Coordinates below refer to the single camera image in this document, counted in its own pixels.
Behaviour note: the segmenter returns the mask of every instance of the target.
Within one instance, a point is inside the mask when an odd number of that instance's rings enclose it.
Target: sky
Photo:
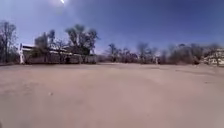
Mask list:
[[[135,50],[139,42],[164,49],[170,44],[224,44],[223,0],[0,0],[0,20],[17,26],[17,43],[34,43],[51,29],[68,40],[75,24],[98,31],[96,53],[110,43]]]

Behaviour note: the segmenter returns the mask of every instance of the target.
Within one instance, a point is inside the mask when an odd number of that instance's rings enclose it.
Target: sandy ground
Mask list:
[[[3,128],[223,128],[224,68],[0,67]]]

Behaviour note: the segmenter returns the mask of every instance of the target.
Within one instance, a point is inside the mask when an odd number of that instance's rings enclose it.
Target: single-story building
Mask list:
[[[32,49],[34,49],[34,47],[20,44],[20,64],[81,64],[83,62],[97,63],[97,57],[95,55],[83,56],[80,54],[70,53],[65,49],[60,51],[60,55],[57,50],[51,49],[48,57],[32,57]]]

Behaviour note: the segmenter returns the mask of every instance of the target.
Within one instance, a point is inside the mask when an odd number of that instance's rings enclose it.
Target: tree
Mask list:
[[[107,53],[108,53],[108,56],[111,58],[112,62],[115,62],[117,60],[119,51],[114,43],[109,44],[109,49]]]
[[[10,47],[16,40],[16,26],[7,21],[0,22],[0,50],[5,63],[8,62]]]
[[[75,27],[66,29],[66,33],[69,36],[69,41],[73,44],[73,46],[70,46],[70,49],[72,48],[70,51],[74,54],[83,55],[83,62],[91,51],[94,54],[95,42],[98,39],[96,30],[86,31],[83,25],[75,25]]]
[[[94,48],[95,48],[96,39],[99,39],[97,31],[95,29],[90,29],[86,35],[86,41],[87,41],[86,47],[90,49],[93,54],[95,53]]]
[[[163,50],[159,57],[159,64],[167,64],[168,63],[167,59],[168,59],[168,52],[166,50]]]
[[[140,58],[140,63],[154,63],[157,48],[150,48],[147,43],[140,42],[137,45],[137,51]]]
[[[144,42],[140,42],[137,45],[138,56],[140,58],[141,63],[146,63],[146,56],[148,51],[148,44]]]
[[[44,56],[44,62],[47,61],[47,56],[50,54],[50,47],[48,43],[48,35],[43,33],[35,39],[35,48],[32,51],[33,57]]]
[[[52,47],[55,40],[55,30],[50,30],[47,36],[49,38],[49,47]]]
[[[62,40],[56,41],[53,45],[58,53],[59,61],[62,63],[62,53],[64,52],[64,47],[67,45]]]

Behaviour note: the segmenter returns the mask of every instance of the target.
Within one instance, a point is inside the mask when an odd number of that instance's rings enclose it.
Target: bare tree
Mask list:
[[[0,22],[0,47],[5,62],[8,62],[9,48],[15,43],[16,40],[16,26],[7,22]]]
[[[147,43],[140,42],[137,51],[141,63],[154,63],[157,48],[150,48]]]
[[[65,46],[67,45],[62,40],[58,40],[54,43],[54,48],[56,49],[58,53],[60,63],[62,63],[62,53],[65,52],[64,51]]]
[[[138,56],[141,63],[146,63],[146,57],[148,52],[148,44],[144,42],[140,42],[137,45]]]
[[[119,51],[114,43],[109,44],[109,49],[107,53],[108,53],[108,56],[112,59],[111,61],[116,62]]]

